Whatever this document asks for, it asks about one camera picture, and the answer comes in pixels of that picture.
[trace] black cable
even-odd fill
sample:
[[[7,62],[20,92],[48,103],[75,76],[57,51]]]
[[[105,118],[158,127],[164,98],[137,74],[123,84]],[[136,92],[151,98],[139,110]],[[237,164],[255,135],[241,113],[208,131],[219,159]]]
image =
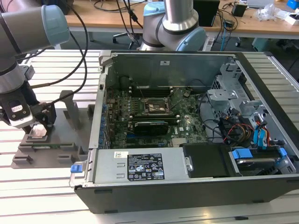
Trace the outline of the black cable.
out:
[[[198,110],[197,110],[199,116],[200,116],[200,107],[201,107],[201,104],[203,103],[204,98],[206,97],[206,95],[207,95],[207,92],[200,99]]]
[[[228,45],[229,40],[231,39],[231,34],[232,34],[232,31],[230,31],[230,33],[228,34],[229,38],[228,38],[228,40],[227,40],[226,43],[225,43],[225,46],[224,46],[224,48],[223,48],[223,51],[225,50],[225,48],[226,48],[227,45]]]
[[[86,29],[86,26],[85,26],[83,20],[81,19],[81,17],[79,16],[79,14],[73,9],[73,7],[69,6],[69,5],[68,5],[66,2],[64,2],[64,1],[62,1],[62,3],[65,4],[65,6],[67,6],[68,8],[70,8],[70,10],[73,11],[73,13],[78,17],[78,19],[79,19],[80,22],[82,23],[82,26],[83,26],[84,31],[85,31],[85,42],[86,42],[86,46],[85,46],[85,52],[84,52],[84,53],[83,53],[82,49],[80,48],[80,45],[79,45],[79,43],[77,42],[76,38],[75,38],[75,37],[73,36],[73,34],[71,33],[71,37],[73,38],[75,44],[78,46],[78,48],[79,48],[79,50],[80,50],[80,53],[81,53],[81,55],[82,55],[82,59],[83,59],[83,61],[84,61],[85,75],[84,75],[83,83],[81,84],[81,86],[80,86],[77,90],[72,91],[71,93],[66,94],[66,95],[63,96],[63,97],[60,97],[60,98],[58,98],[58,99],[56,99],[56,100],[54,100],[54,101],[52,101],[52,102],[50,102],[50,103],[45,104],[45,105],[44,105],[44,108],[46,108],[46,107],[48,107],[48,106],[50,106],[50,105],[54,105],[56,102],[61,101],[61,100],[65,99],[65,98],[67,98],[67,97],[69,97],[69,96],[71,96],[71,95],[74,95],[75,93],[79,92],[79,91],[83,88],[83,86],[85,85],[86,80],[87,80],[87,64],[86,64],[85,57],[86,57],[86,54],[87,54],[87,51],[88,51],[88,32],[87,32],[87,29]]]
[[[219,32],[218,32],[218,34],[217,34],[217,36],[216,36],[216,38],[215,38],[215,40],[214,40],[214,42],[213,42],[213,44],[212,44],[212,47],[213,47],[214,44],[217,42],[217,39],[218,39],[218,37],[219,37],[219,35],[220,35],[221,31],[222,31],[223,12],[220,12],[219,9],[218,9],[217,11],[218,11],[218,14],[216,14],[216,15],[219,16],[219,18],[220,18],[220,30],[219,30]]]
[[[143,26],[140,24],[140,22],[136,21],[136,23],[143,29]]]
[[[65,98],[67,98],[67,97],[69,97],[69,96],[71,96],[71,95],[74,95],[75,93],[79,92],[79,91],[83,88],[83,86],[85,85],[85,83],[86,83],[86,80],[87,80],[87,64],[86,64],[86,60],[85,60],[83,51],[82,51],[82,49],[81,49],[81,47],[80,47],[78,41],[76,40],[76,38],[73,36],[72,33],[70,33],[70,34],[71,34],[71,37],[72,37],[72,39],[74,40],[75,44],[76,44],[77,47],[79,48],[80,53],[81,53],[82,58],[83,58],[83,61],[84,61],[85,74],[84,74],[83,83],[82,83],[82,84],[80,85],[80,87],[79,87],[78,89],[76,89],[75,91],[73,91],[73,92],[71,92],[71,93],[69,93],[69,94],[66,94],[66,95],[63,96],[63,97],[60,97],[60,98],[58,98],[58,99],[52,101],[51,103],[47,103],[47,104],[44,106],[45,108],[48,107],[48,106],[50,106],[50,105],[54,105],[55,103],[57,103],[57,102],[59,102],[59,101],[65,99]]]
[[[82,62],[84,61],[84,59],[86,57],[86,54],[87,54],[87,51],[88,51],[88,32],[87,32],[87,29],[86,29],[86,25],[84,24],[82,18],[79,16],[79,14],[71,6],[69,6],[67,3],[64,3],[64,4],[66,4],[74,12],[74,14],[78,17],[78,19],[80,20],[80,22],[83,26],[83,29],[84,29],[84,32],[85,32],[85,52],[84,52],[80,62],[78,63],[78,65],[67,76],[65,76],[65,77],[63,77],[63,78],[61,78],[61,79],[59,79],[55,82],[52,82],[52,83],[43,83],[43,84],[33,85],[33,86],[31,86],[32,89],[58,84],[58,83],[60,83],[64,80],[68,79],[72,74],[74,74],[78,70],[78,68],[81,66]]]
[[[6,11],[8,12],[8,7],[9,5],[13,2],[14,0],[10,0],[9,3],[7,4],[7,7],[6,7]]]
[[[20,58],[20,59],[18,59],[17,61],[20,62],[20,61],[23,61],[23,60],[27,60],[27,59],[33,58],[33,57],[35,57],[35,56],[40,55],[40,54],[43,53],[45,50],[46,50],[46,49],[43,49],[43,50],[41,50],[41,51],[37,52],[36,54],[31,55],[31,56],[24,57],[24,58]]]
[[[3,8],[2,0],[0,0],[0,6],[1,6],[1,11],[4,12],[4,8]]]
[[[190,85],[190,83],[192,82],[192,81],[199,81],[201,84],[203,84],[205,87],[208,87],[206,84],[204,84],[204,82],[201,80],[201,79],[199,79],[199,78],[193,78],[193,79],[191,79],[188,83],[187,83],[187,85],[186,86],[189,86]]]
[[[140,4],[140,3],[144,3],[144,2],[146,2],[146,1],[147,1],[147,0],[144,0],[144,1],[141,1],[141,2],[137,2],[137,3],[132,4],[131,6],[134,6],[134,5],[137,5],[137,4]],[[99,0],[99,1],[95,2],[95,3],[93,4],[93,7],[95,7],[95,8],[98,9],[98,10],[101,10],[101,11],[103,11],[103,12],[107,12],[107,13],[119,13],[119,9],[118,9],[118,8],[116,8],[116,9],[105,9],[105,8],[96,6],[96,4],[98,4],[99,2],[102,2],[102,1]],[[128,10],[128,9],[127,9],[126,7],[121,7],[121,11],[122,11],[122,12],[126,12],[127,10]]]
[[[127,3],[126,3],[126,0],[123,0],[123,2],[125,3],[125,6],[128,8],[128,13],[129,13],[129,17],[130,17],[130,27],[131,27],[131,30],[132,30],[132,34],[133,34],[134,40],[135,40],[135,42],[138,44],[138,46],[140,47],[140,43],[139,43],[138,40],[135,38],[136,36],[135,36],[134,29],[133,29],[133,25],[132,25],[130,0],[128,0],[128,6],[127,6]]]
[[[229,13],[228,11],[225,11],[225,10],[222,10],[222,9],[219,9],[219,11],[226,12],[227,14],[229,14],[230,16],[232,16],[235,19],[235,21],[236,21],[236,26],[234,28],[227,29],[227,31],[230,31],[230,30],[234,31],[235,29],[237,29],[237,27],[239,25],[238,19],[234,15],[232,15],[231,13]]]
[[[299,60],[299,57],[297,57],[297,58],[293,61],[293,63],[290,65],[288,71],[291,71],[292,67],[294,66],[294,64],[295,64],[298,60]]]
[[[121,20],[122,20],[122,23],[123,23],[123,25],[125,27],[125,30],[126,30],[127,34],[129,34],[130,32],[128,31],[126,23],[125,23],[125,20],[123,19],[123,16],[122,16],[122,13],[121,13],[121,7],[120,7],[120,4],[118,3],[118,0],[116,1],[116,4],[117,4],[117,7],[118,7],[118,11],[121,14]]]

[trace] wooden desk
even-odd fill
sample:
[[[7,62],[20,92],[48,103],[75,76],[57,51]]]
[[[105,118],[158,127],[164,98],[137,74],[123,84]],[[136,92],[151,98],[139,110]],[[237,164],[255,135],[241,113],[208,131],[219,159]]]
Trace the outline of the wooden desk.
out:
[[[124,32],[121,16],[119,13],[108,13],[97,10],[93,7],[93,2],[89,0],[75,0],[74,9],[82,17],[89,32]],[[221,0],[219,8],[221,9],[225,3],[231,0]],[[275,3],[281,9],[287,9],[286,0]],[[143,24],[143,9],[145,4],[133,6],[138,21]],[[103,8],[116,9],[117,4],[114,0],[107,0],[103,4]],[[231,12],[232,7],[228,7],[227,11]],[[277,19],[276,21],[258,21],[254,16],[255,9],[247,9],[243,17],[238,18],[238,27],[232,32],[231,36],[238,37],[260,37],[275,39],[299,39],[299,26],[291,26],[289,23]],[[127,12],[123,13],[127,28],[129,28],[129,16]],[[234,20],[229,14],[224,13],[225,19]],[[82,25],[77,17],[71,12],[66,16],[70,30],[83,31]],[[142,33],[142,29],[133,22],[136,33]],[[217,16],[212,27],[205,27],[208,35],[207,41],[213,39],[220,30],[220,19]]]

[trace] warning label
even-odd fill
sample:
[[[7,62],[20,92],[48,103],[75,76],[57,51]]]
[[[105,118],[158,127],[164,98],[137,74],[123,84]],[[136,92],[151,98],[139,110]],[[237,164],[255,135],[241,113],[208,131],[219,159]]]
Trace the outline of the warning label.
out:
[[[164,168],[161,154],[128,155],[129,181],[152,181],[164,179]]]

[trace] red wire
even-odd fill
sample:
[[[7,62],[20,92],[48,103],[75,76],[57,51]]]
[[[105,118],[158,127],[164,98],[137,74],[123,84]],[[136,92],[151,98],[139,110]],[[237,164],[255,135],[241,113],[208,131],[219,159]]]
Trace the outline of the red wire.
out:
[[[270,145],[270,132],[268,131],[267,128],[263,128],[263,129],[267,132],[267,145],[268,145],[268,146],[271,146],[271,145]]]
[[[232,128],[228,131],[228,135],[232,132],[232,130],[234,129],[236,125],[232,126]]]
[[[252,131],[254,131],[254,129],[250,126],[250,125],[246,125],[246,124],[241,124],[241,125],[244,125],[246,127],[249,127]]]

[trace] blue object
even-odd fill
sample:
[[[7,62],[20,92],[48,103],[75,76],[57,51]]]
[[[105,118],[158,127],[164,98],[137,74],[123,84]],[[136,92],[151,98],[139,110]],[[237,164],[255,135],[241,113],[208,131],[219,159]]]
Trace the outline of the blue object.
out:
[[[223,35],[223,39],[222,39],[222,44],[221,44],[220,51],[222,51],[222,49],[223,49],[223,44],[224,44],[224,40],[225,40],[225,31],[226,31],[226,25],[224,23],[224,35]]]
[[[266,131],[261,129],[260,137],[259,137],[258,143],[257,143],[257,145],[259,147],[262,147],[263,149],[266,149],[266,146],[263,145],[263,138],[264,138],[265,134],[266,134]]]
[[[104,113],[107,109],[107,105],[106,104],[103,104],[103,107],[102,107],[102,113]]]
[[[176,51],[198,51],[200,42],[205,39],[205,30],[202,27],[197,27],[181,41]]]
[[[146,4],[143,11],[143,16],[151,16],[165,13],[164,2],[152,2]]]
[[[237,148],[233,151],[234,159],[252,158],[252,154],[249,148]]]
[[[299,7],[299,1],[296,0],[288,0],[288,3],[286,4],[287,6],[289,6],[292,9],[296,9]]]
[[[82,173],[82,169],[83,169],[82,165],[72,165],[71,166],[71,173],[72,174]]]
[[[65,16],[58,6],[43,5],[42,19],[43,28],[52,46],[67,42],[70,39],[70,31]]]
[[[280,149],[279,149],[279,153],[281,154],[281,157],[284,157],[284,156],[287,155],[287,153],[286,153],[286,151],[285,151],[284,148],[280,148]]]

